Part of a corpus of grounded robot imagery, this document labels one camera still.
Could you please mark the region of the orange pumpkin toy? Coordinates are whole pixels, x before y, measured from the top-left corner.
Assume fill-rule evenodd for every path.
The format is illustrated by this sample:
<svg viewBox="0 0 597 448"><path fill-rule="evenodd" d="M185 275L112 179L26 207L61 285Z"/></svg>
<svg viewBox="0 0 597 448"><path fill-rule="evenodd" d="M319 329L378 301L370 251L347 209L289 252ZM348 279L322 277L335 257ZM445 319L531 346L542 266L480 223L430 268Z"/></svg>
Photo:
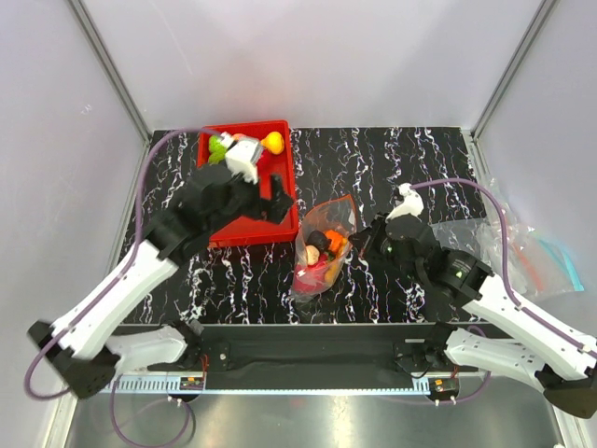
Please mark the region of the orange pumpkin toy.
<svg viewBox="0 0 597 448"><path fill-rule="evenodd" d="M341 233L334 230L326 231L325 237L328 240L327 250L335 255L340 254L348 242Z"/></svg>

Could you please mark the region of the clear bag orange zipper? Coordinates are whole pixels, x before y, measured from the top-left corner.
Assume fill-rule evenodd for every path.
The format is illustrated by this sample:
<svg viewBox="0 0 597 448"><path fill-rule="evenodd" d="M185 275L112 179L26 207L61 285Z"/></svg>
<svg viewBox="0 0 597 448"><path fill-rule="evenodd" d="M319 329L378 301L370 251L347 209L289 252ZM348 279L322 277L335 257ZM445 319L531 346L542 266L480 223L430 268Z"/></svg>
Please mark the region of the clear bag orange zipper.
<svg viewBox="0 0 597 448"><path fill-rule="evenodd" d="M353 197L350 194L316 205L302 219L295 239L293 279L298 265L308 266L305 247L307 246L306 240L308 239L309 234L312 231L321 231L325 233L329 230L341 233L347 240L351 234L356 232L356 208ZM352 245L348 240L343 251L338 255L335 255L328 250L322 251L319 262L324 261L329 265L331 263L336 263L342 268L351 249ZM292 291L292 287L290 289L290 296L297 303L310 301L317 295L311 297L300 296Z"/></svg>

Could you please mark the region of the dark mangosteen toy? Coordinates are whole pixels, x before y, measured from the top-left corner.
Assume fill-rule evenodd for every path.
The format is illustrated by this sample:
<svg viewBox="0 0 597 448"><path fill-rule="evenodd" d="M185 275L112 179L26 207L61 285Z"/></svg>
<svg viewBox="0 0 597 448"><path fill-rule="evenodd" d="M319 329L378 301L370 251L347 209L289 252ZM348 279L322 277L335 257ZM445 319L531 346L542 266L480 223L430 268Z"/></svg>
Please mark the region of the dark mangosteen toy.
<svg viewBox="0 0 597 448"><path fill-rule="evenodd" d="M330 240L321 231L312 231L306 240L307 245L314 246L318 251L327 251L330 246Z"/></svg>

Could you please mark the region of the small pink white toy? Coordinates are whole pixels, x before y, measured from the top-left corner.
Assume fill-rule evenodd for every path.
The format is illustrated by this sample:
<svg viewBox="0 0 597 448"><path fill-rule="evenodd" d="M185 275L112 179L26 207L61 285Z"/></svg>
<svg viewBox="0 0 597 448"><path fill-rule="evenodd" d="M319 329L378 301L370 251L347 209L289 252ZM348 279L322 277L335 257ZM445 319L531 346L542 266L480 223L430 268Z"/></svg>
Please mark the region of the small pink white toy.
<svg viewBox="0 0 597 448"><path fill-rule="evenodd" d="M306 250L306 261L308 266L316 265L321 257L320 250L314 245L307 245Z"/></svg>

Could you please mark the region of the pink dragon fruit toy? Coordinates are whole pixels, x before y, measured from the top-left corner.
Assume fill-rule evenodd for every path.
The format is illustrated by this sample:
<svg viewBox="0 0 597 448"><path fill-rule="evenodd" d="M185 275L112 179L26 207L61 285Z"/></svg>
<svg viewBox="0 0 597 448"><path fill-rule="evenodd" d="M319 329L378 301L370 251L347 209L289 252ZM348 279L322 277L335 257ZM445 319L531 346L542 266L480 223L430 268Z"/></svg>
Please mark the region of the pink dragon fruit toy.
<svg viewBox="0 0 597 448"><path fill-rule="evenodd" d="M324 261L312 266L298 265L295 270L292 291L300 296L314 296L331 288L331 283L326 277L329 264Z"/></svg>

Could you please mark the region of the orange ginger root toy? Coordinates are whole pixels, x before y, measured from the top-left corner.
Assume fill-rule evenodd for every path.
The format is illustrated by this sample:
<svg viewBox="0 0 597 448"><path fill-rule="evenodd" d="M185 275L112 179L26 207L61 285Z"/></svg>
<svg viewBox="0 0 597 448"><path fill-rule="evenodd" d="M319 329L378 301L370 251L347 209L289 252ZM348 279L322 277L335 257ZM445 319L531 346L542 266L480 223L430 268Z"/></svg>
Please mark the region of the orange ginger root toy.
<svg viewBox="0 0 597 448"><path fill-rule="evenodd" d="M327 285L332 286L336 282L340 269L341 266L336 263L331 263L327 267L327 270L324 275L324 280Z"/></svg>

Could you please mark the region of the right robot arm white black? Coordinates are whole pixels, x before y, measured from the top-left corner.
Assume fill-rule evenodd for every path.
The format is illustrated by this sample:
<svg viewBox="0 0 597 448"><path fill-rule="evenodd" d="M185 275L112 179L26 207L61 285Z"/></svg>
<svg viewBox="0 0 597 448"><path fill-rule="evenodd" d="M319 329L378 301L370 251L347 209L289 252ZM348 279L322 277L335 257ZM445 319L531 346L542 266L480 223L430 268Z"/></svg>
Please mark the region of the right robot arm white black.
<svg viewBox="0 0 597 448"><path fill-rule="evenodd" d="M511 342L437 322L412 348L435 370L450 364L506 376L539 391L572 416L596 413L596 339L509 293L504 280L472 254L440 244L417 217L378 214L350 236L361 259L413 276L431 298L493 324Z"/></svg>

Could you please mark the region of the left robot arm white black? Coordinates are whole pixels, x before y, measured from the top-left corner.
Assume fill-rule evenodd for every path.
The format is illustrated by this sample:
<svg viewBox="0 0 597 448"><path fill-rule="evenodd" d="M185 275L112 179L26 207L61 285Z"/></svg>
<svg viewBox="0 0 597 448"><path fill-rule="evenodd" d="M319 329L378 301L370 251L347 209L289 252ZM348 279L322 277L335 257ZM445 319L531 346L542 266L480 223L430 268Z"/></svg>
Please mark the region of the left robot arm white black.
<svg viewBox="0 0 597 448"><path fill-rule="evenodd" d="M257 178L224 165L203 165L169 205L137 233L127 256L91 294L52 323L28 330L68 392L88 399L127 371L169 365L183 370L201 360L201 326L182 321L157 330L117 336L123 319L155 287L172 277L211 237L240 217L281 224L293 205L279 175L268 197Z"/></svg>

